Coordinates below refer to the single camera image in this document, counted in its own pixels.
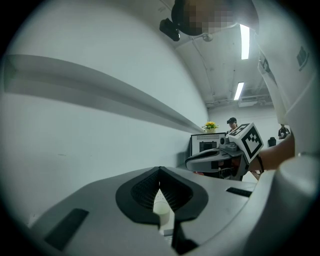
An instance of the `white sleeve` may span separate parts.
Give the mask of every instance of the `white sleeve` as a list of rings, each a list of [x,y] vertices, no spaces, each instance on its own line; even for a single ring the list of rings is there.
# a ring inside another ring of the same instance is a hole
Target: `white sleeve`
[[[272,99],[272,103],[276,112],[276,117],[278,120],[279,124],[283,124],[283,125],[288,125],[288,122],[285,119],[285,115],[286,115],[286,109],[285,109],[285,105],[283,103],[283,100],[281,98],[280,92],[279,92],[279,88],[278,85],[275,81],[275,77],[273,76],[273,74],[270,72],[265,71],[263,64],[261,62],[261,60],[264,59],[263,55],[260,54],[260,60],[259,60],[259,64],[258,64],[258,70],[260,72],[260,74],[262,75],[265,84],[269,90],[271,99]]]

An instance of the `white ceiling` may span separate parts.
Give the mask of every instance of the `white ceiling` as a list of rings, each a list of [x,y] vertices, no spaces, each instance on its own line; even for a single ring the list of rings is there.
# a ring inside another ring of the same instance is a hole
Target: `white ceiling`
[[[259,47],[250,31],[249,59],[241,60],[240,26],[213,34],[206,42],[181,33],[174,42],[159,30],[160,21],[171,19],[175,0],[117,0],[153,26],[171,44],[188,66],[209,109],[234,104],[238,82],[244,82],[241,97],[261,95],[261,102],[271,103],[268,89],[258,71]]]

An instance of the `black cap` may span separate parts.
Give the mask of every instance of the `black cap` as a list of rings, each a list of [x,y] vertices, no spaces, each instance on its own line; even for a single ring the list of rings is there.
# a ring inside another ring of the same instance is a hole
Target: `black cap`
[[[237,123],[237,119],[234,117],[231,117],[228,121],[226,121],[227,124],[233,124],[233,123]]]
[[[184,14],[185,0],[175,0],[174,6],[171,11],[171,19],[173,24],[182,33],[189,36],[199,36],[202,34],[201,27],[190,27],[189,17]]]

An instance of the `black slot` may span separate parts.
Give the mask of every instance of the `black slot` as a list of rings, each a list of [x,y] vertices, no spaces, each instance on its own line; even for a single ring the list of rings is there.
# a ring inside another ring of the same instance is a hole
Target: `black slot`
[[[73,209],[57,226],[53,228],[44,240],[57,250],[62,251],[88,214],[89,212],[86,210]]]
[[[247,190],[243,190],[235,187],[229,187],[226,191],[232,194],[236,194],[236,195],[247,197],[247,198],[250,197],[252,194],[251,191],[247,191]]]

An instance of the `flower pot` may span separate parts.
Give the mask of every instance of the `flower pot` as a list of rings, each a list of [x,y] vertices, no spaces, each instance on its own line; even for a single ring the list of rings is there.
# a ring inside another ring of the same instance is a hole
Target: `flower pot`
[[[215,133],[216,133],[216,129],[215,129],[215,128],[207,129],[207,130],[205,130],[205,132],[206,132],[207,134],[215,134]]]

